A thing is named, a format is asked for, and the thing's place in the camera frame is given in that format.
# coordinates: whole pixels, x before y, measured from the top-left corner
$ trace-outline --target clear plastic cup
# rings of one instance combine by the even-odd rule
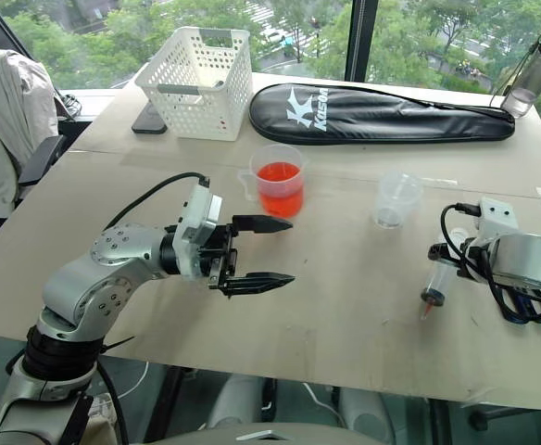
[[[249,193],[246,178],[256,179],[258,200],[270,215],[281,218],[295,216],[304,202],[304,158],[296,148],[285,144],[263,146],[250,158],[250,169],[238,172],[238,179],[248,200],[257,200]]]
[[[387,229],[401,226],[419,207],[422,183],[412,174],[389,172],[380,179],[380,189],[373,208],[373,220]]]

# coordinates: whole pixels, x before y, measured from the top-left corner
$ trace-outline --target window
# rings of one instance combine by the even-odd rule
[[[366,80],[492,94],[540,32],[541,0],[379,0]]]
[[[345,66],[350,7],[303,0],[0,0],[0,13],[63,89],[123,86],[181,26],[250,31],[254,71]],[[330,44],[336,25],[343,37]],[[332,78],[341,78],[340,70]]]

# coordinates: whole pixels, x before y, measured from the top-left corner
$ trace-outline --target robotic arm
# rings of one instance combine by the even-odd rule
[[[90,251],[57,271],[44,286],[44,308],[28,333],[0,402],[0,444],[73,444],[81,440],[94,375],[107,332],[132,293],[149,280],[207,276],[208,287],[256,294],[295,278],[280,273],[234,277],[240,231],[273,233],[291,223],[263,215],[233,216],[217,225],[221,198],[202,184],[184,203],[177,225],[165,229],[119,223]]]
[[[449,238],[446,213],[457,210],[475,219],[478,235],[458,248]],[[478,205],[457,203],[441,215],[446,243],[430,247],[428,257],[458,267],[458,276],[485,283],[504,318],[514,323],[541,323],[541,236],[521,232],[513,208],[483,197]],[[512,309],[505,301],[507,295]]]

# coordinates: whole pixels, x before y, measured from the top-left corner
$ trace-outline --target measuring cup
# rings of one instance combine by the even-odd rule
[[[386,229],[401,226],[419,207],[422,183],[412,174],[389,172],[380,179],[380,189],[373,208],[373,220]]]
[[[258,148],[250,158],[250,169],[238,172],[237,178],[245,189],[245,198],[256,201],[250,194],[246,178],[256,179],[258,200],[272,216],[295,216],[304,202],[305,162],[296,148],[273,144]]]

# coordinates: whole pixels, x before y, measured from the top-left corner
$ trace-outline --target beige tabletop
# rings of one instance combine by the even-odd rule
[[[216,159],[155,150],[146,156],[135,149],[88,153],[77,147],[0,230],[0,336],[23,339],[42,307],[43,284],[51,273],[82,255],[133,198],[175,172],[210,176],[212,191],[224,197],[222,223],[236,213],[260,212],[258,203],[244,199],[238,168]],[[321,164],[326,153],[310,150],[312,164]],[[164,188],[126,221],[173,223],[192,185],[184,180]],[[408,223],[385,230],[371,220],[376,190],[373,180],[310,169],[305,205],[293,229],[242,234],[235,243],[239,274],[289,273],[296,276],[292,284],[227,300],[204,283],[178,276],[150,282],[134,294],[107,342],[136,338],[110,353],[541,409],[541,324],[505,322],[486,286],[465,280],[455,282],[443,308],[420,321],[420,293],[432,267],[426,252],[438,236],[439,213],[448,203],[476,202],[482,193],[427,184]],[[509,201],[524,231],[541,234],[541,199],[488,195]],[[466,216],[450,215],[449,226],[474,233]]]
[[[254,91],[274,83],[337,83],[271,74],[254,74]],[[386,85],[358,84],[382,91],[439,102],[488,105],[489,95],[456,93]],[[163,155],[171,159],[201,161],[227,166],[247,165],[254,148],[271,143],[246,118],[234,142],[137,135],[131,125],[146,103],[143,91],[129,83],[106,110],[80,136],[79,150]],[[406,145],[301,146],[313,158],[310,171],[335,177],[376,180],[388,170],[414,172],[441,184],[464,190],[536,197],[541,187],[541,120],[535,109],[516,121],[515,134],[496,142]]]

